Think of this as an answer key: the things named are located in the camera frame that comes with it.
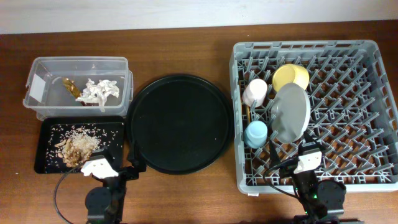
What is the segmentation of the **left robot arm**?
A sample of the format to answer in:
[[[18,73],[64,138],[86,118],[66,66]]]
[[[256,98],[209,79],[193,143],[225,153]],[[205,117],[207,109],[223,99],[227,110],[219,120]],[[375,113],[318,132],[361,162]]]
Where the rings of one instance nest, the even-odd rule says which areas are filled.
[[[111,166],[115,160],[105,146],[95,150],[81,168],[83,175],[90,175],[103,184],[89,191],[85,198],[87,223],[121,223],[127,192],[126,183],[137,180],[139,174],[146,171],[146,163],[133,147],[129,148],[127,154],[130,166],[115,169]]]

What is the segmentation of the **grey round plate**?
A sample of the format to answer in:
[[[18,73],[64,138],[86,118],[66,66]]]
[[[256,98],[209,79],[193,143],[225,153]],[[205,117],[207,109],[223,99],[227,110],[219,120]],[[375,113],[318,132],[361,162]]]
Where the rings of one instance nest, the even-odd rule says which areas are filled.
[[[285,84],[276,94],[271,115],[276,139],[289,144],[297,141],[304,134],[310,119],[310,100],[307,92],[295,83]]]

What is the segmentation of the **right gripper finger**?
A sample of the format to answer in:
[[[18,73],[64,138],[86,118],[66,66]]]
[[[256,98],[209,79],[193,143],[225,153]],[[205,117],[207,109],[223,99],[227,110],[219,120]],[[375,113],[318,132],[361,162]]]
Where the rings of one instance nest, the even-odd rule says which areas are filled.
[[[304,138],[305,138],[305,144],[306,145],[315,145],[315,144],[317,144],[317,141],[313,137],[311,137],[311,135],[307,131],[304,132]]]
[[[273,168],[280,164],[279,155],[275,149],[274,143],[269,141],[269,154],[270,154],[270,168]]]

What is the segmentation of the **yellow bowl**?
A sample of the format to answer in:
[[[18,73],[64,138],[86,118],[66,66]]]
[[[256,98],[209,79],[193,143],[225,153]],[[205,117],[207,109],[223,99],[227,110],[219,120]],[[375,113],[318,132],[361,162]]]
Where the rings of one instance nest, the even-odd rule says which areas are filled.
[[[309,79],[309,72],[305,67],[294,64],[285,64],[275,71],[272,77],[272,86],[275,91],[279,91],[284,85],[295,83],[306,90],[309,84]]]

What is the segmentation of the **food scraps and rice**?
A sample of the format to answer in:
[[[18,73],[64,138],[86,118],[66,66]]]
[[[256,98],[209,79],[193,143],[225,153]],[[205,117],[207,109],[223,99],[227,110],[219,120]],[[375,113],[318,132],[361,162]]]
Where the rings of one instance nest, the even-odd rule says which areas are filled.
[[[110,147],[121,134],[103,125],[56,124],[50,128],[45,148],[45,171],[72,168],[89,159],[96,149]]]

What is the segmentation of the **blue plastic cup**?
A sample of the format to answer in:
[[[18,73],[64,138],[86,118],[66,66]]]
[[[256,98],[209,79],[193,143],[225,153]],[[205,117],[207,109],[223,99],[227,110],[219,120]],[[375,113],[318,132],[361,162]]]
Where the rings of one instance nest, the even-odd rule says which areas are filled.
[[[243,133],[243,141],[247,146],[257,149],[266,144],[267,134],[268,128],[264,122],[252,121]]]

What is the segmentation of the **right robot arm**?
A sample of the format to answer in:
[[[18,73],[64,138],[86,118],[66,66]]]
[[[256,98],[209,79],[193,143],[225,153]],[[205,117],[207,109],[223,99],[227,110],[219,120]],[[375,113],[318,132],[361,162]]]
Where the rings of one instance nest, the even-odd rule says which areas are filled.
[[[294,216],[293,223],[339,223],[346,187],[334,180],[318,180],[315,170],[321,166],[326,149],[308,133],[303,136],[305,142],[298,146],[298,154],[283,161],[269,143],[271,164],[264,176],[277,170],[282,179],[292,179],[294,192],[289,196],[305,210],[305,215]]]

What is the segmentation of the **brown snack wrapper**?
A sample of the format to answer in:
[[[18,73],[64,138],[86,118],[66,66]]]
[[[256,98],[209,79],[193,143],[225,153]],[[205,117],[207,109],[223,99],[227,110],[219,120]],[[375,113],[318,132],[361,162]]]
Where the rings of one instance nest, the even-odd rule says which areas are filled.
[[[74,81],[69,78],[62,78],[64,87],[77,99],[81,95],[81,91],[75,86]]]

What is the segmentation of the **white tissue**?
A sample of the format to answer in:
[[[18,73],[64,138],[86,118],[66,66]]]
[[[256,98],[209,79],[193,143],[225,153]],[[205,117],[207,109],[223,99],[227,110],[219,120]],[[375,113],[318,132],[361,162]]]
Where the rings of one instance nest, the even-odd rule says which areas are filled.
[[[116,86],[117,81],[99,80],[96,84],[90,78],[86,83],[86,88],[76,98],[76,101],[91,106],[99,106],[99,109],[104,112],[105,104],[109,96],[118,98],[120,90]]]

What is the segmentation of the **wooden chopstick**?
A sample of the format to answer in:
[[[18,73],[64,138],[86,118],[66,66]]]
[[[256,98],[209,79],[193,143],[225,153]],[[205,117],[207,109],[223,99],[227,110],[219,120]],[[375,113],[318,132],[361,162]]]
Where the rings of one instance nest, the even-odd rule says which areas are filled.
[[[248,105],[246,105],[246,114],[247,114],[248,124],[250,124],[250,122],[251,122],[251,111],[250,111],[250,107]]]

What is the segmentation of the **pink plastic cup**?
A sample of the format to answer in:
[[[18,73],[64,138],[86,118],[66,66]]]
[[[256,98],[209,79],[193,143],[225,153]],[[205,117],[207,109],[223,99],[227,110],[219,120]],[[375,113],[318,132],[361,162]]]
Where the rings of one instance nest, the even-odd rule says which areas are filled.
[[[266,97],[267,89],[267,83],[264,80],[260,78],[251,80],[243,92],[243,103],[250,107],[260,107]]]

